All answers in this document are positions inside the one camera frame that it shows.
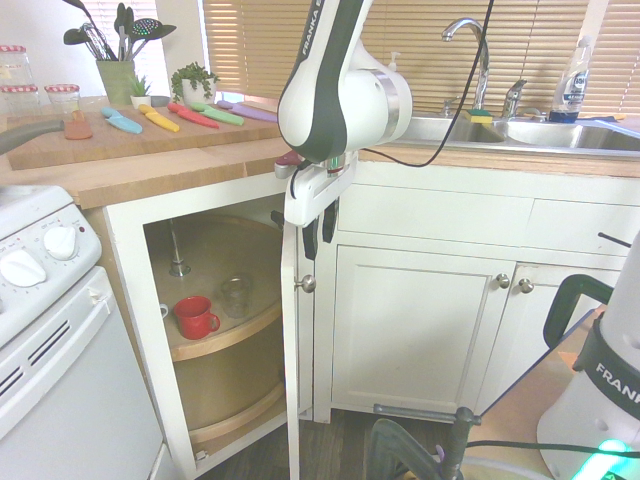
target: oven knob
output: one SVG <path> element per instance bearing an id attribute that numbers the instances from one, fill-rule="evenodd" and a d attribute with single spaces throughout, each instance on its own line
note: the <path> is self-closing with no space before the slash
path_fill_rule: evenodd
<path id="1" fill-rule="evenodd" d="M 76 229 L 73 227 L 53 227 L 42 239 L 44 248 L 56 260 L 69 260 L 76 254 Z"/>
<path id="2" fill-rule="evenodd" d="M 0 273 L 16 287 L 32 287 L 47 279 L 47 272 L 24 250 L 16 250 L 0 258 Z"/>

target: stainless steel sink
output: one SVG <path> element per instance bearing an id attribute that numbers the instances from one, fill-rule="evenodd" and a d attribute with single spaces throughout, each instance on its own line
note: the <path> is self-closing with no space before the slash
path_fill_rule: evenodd
<path id="1" fill-rule="evenodd" d="M 444 138 L 447 129 L 451 125 L 450 118 L 419 116 L 413 117 L 409 128 L 396 143 L 439 143 Z M 447 143 L 471 142 L 471 143 L 496 143 L 503 142 L 504 137 L 490 124 L 471 123 L 459 118 Z"/>
<path id="2" fill-rule="evenodd" d="M 495 126 L 504 136 L 530 145 L 640 151 L 640 136 L 607 127 L 513 121 L 496 122 Z"/>
<path id="3" fill-rule="evenodd" d="M 450 118 L 416 115 L 396 145 L 433 147 L 451 124 Z M 496 119 L 490 124 L 458 118 L 446 148 L 626 157 L 640 160 L 640 133 L 602 121 L 575 124 Z"/>

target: wooden cutting board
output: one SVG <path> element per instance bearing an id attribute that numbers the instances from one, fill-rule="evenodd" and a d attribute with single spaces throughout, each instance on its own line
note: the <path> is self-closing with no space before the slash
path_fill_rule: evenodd
<path id="1" fill-rule="evenodd" d="M 280 136 L 278 125 L 246 118 L 241 127 L 220 123 L 220 129 L 203 127 L 169 112 L 166 107 L 158 113 L 180 125 L 180 131 L 170 132 L 149 121 L 133 107 L 119 108 L 123 116 L 142 125 L 139 135 L 126 133 L 109 125 L 100 112 L 87 112 L 93 137 L 86 140 L 67 140 L 64 132 L 41 135 L 7 153 L 13 170 L 50 167 L 69 163 L 129 157 L 148 153 L 202 148 L 228 143 L 264 140 Z M 71 115 L 40 115 L 9 118 L 7 128 L 52 119 L 70 120 Z"/>

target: green plant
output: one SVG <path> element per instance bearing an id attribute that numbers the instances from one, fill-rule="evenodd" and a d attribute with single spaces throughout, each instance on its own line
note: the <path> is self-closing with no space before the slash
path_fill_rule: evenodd
<path id="1" fill-rule="evenodd" d="M 131 95 L 134 97 L 146 97 L 149 95 L 151 83 L 147 83 L 147 77 L 142 78 L 135 76 L 131 79 Z"/>
<path id="2" fill-rule="evenodd" d="M 198 83 L 204 88 L 204 98 L 211 98 L 211 81 L 216 83 L 220 80 L 215 73 L 208 72 L 204 67 L 198 65 L 198 62 L 191 63 L 184 68 L 179 68 L 171 75 L 171 91 L 173 98 L 177 102 L 184 97 L 182 90 L 182 80 L 189 80 L 191 88 L 198 88 Z"/>

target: window blind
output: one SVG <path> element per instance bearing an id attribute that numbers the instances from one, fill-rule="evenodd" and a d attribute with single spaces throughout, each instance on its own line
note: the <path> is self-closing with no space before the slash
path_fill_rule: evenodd
<path id="1" fill-rule="evenodd" d="M 582 112 L 640 115 L 640 1 L 609 0 Z"/>
<path id="2" fill-rule="evenodd" d="M 87 10 L 91 13 L 93 21 L 107 38 L 109 46 L 114 52 L 118 51 L 119 36 L 113 28 L 116 13 L 120 1 L 115 0 L 86 0 L 84 1 Z M 123 1 L 127 7 L 131 7 L 134 19 L 158 18 L 155 0 L 131 0 Z M 167 78 L 167 66 L 164 60 L 162 41 L 154 40 L 145 45 L 135 58 L 136 75 L 145 75 L 151 82 L 150 93 L 152 95 L 170 95 L 169 80 Z"/>
<path id="3" fill-rule="evenodd" d="M 588 0 L 496 0 L 487 39 L 491 57 L 485 108 L 500 113 L 507 90 L 528 80 L 522 106 L 548 111 L 556 83 L 578 40 Z M 204 0 L 211 68 L 221 88 L 278 97 L 298 51 L 309 0 Z M 477 49 L 462 27 L 445 43 L 453 20 L 484 20 L 487 0 L 375 0 L 362 40 L 380 62 L 400 52 L 416 111 L 437 112 L 461 95 Z M 475 80 L 468 95 L 473 102 Z"/>

